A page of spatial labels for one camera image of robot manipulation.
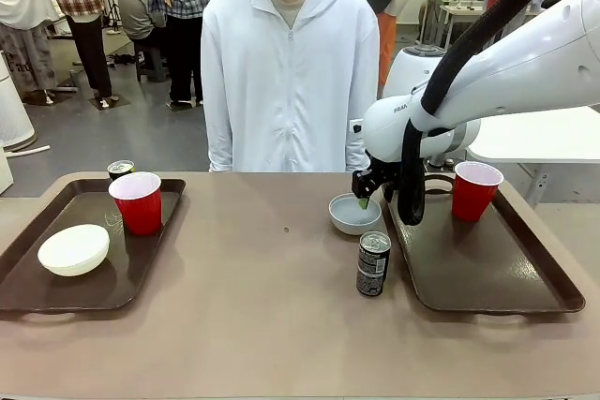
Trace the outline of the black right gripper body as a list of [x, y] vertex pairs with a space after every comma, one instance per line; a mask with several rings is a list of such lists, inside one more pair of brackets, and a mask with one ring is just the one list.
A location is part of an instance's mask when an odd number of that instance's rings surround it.
[[401, 162], [384, 162], [367, 153], [369, 166], [367, 168], [367, 187], [369, 193], [381, 188], [386, 201], [391, 201], [398, 190], [398, 180], [401, 172]]

